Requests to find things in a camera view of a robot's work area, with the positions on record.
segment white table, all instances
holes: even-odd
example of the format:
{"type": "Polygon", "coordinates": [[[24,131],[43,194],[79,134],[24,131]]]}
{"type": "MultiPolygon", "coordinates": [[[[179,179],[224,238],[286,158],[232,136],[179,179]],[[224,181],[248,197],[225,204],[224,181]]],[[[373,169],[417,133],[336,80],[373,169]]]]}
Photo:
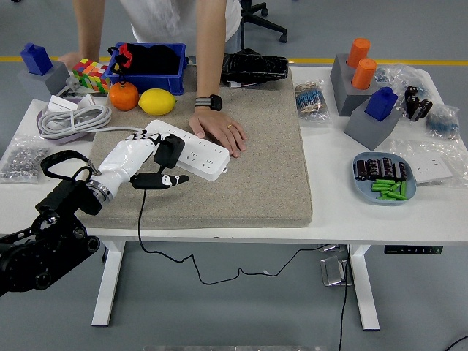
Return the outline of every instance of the white table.
{"type": "MultiPolygon", "coordinates": [[[[193,230],[142,230],[144,241],[213,241],[243,243],[350,244],[350,261],[363,329],[380,329],[367,274],[364,254],[372,244],[456,245],[468,244],[468,192],[444,187],[421,187],[407,203],[398,206],[371,204],[353,184],[352,160],[368,151],[343,133],[349,118],[339,117],[330,81],[331,68],[291,67],[293,81],[322,79],[324,95],[333,125],[325,128],[301,127],[310,177],[313,218],[305,228],[224,228],[193,230]]],[[[427,83],[437,92],[429,75],[427,83]]],[[[34,124],[44,102],[33,100],[17,133],[37,135],[34,124]]],[[[390,136],[414,140],[409,129],[398,128],[390,136]]],[[[89,155],[92,142],[77,140],[59,151],[73,148],[89,155]]],[[[78,168],[68,162],[63,170],[78,168]]],[[[29,227],[36,218],[34,206],[58,182],[47,179],[40,185],[0,184],[0,233],[29,227]]],[[[118,272],[126,241],[136,241],[136,230],[88,228],[109,249],[92,325],[108,325],[118,272]]]]}

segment rubik's cube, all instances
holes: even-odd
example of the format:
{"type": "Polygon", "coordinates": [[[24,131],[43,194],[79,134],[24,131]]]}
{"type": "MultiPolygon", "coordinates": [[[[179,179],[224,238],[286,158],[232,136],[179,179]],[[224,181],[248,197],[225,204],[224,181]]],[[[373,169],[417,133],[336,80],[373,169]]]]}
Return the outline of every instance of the rubik's cube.
{"type": "Polygon", "coordinates": [[[110,88],[110,79],[105,77],[106,69],[107,65],[84,58],[73,67],[72,71],[82,86],[107,93],[110,88]]]}

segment beige mat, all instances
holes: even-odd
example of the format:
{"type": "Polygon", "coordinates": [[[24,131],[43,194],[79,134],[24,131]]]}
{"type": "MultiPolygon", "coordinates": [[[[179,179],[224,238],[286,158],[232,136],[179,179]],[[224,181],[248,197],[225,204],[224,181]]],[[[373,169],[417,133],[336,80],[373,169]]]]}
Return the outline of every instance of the beige mat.
{"type": "MultiPolygon", "coordinates": [[[[195,68],[184,74],[185,93],[174,110],[159,119],[192,132],[188,119],[194,108],[195,68]]],[[[148,191],[143,229],[203,227],[305,227],[312,220],[312,199],[295,110],[291,78],[254,88],[221,88],[223,111],[246,130],[247,151],[231,157],[225,174],[207,181],[175,167],[164,174],[187,174],[188,182],[172,189],[148,191]]],[[[139,107],[113,110],[112,126],[146,127],[153,116],[139,107]]],[[[131,132],[102,132],[94,138],[91,160],[97,166],[131,132]]],[[[143,172],[156,172],[150,158],[143,172]]],[[[123,184],[116,198],[97,216],[79,214],[87,227],[137,227],[143,191],[123,184]]]]}

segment clear bag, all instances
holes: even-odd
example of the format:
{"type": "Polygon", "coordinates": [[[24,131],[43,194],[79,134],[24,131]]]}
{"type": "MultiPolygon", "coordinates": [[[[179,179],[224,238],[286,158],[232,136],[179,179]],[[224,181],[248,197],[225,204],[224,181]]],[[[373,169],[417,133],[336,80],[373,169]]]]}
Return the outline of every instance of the clear bag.
{"type": "Polygon", "coordinates": [[[443,186],[455,189],[468,189],[468,153],[457,140],[436,140],[434,142],[416,140],[384,141],[379,150],[398,155],[403,159],[424,153],[436,153],[447,165],[453,177],[440,181],[432,181],[421,186],[443,186]]]}
{"type": "Polygon", "coordinates": [[[14,137],[0,161],[0,183],[37,184],[48,142],[31,135],[14,137]]]}
{"type": "Polygon", "coordinates": [[[426,134],[446,140],[460,139],[459,108],[434,104],[426,117],[426,134]]]}
{"type": "Polygon", "coordinates": [[[437,99],[434,92],[427,86],[424,76],[414,67],[404,64],[386,64],[379,66],[374,74],[374,79],[379,86],[389,86],[398,96],[396,109],[401,111],[403,117],[407,117],[404,93],[408,86],[417,88],[416,96],[419,100],[434,102],[437,99]]]}
{"type": "Polygon", "coordinates": [[[295,86],[295,103],[300,119],[316,124],[331,123],[322,85],[322,80],[312,80],[295,86]]]}

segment power strip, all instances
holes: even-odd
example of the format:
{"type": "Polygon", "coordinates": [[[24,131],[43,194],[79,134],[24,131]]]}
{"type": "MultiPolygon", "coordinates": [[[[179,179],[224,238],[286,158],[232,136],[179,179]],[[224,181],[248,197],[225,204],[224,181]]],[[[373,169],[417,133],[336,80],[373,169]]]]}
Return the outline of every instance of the power strip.
{"type": "Polygon", "coordinates": [[[197,135],[186,132],[166,122],[155,119],[147,127],[149,133],[170,133],[185,142],[184,149],[177,161],[177,166],[196,176],[215,181],[221,173],[226,173],[229,151],[211,141],[200,139],[197,135]]]}
{"type": "Polygon", "coordinates": [[[426,152],[404,158],[411,167],[416,183],[452,178],[453,175],[437,152],[426,152]]]}

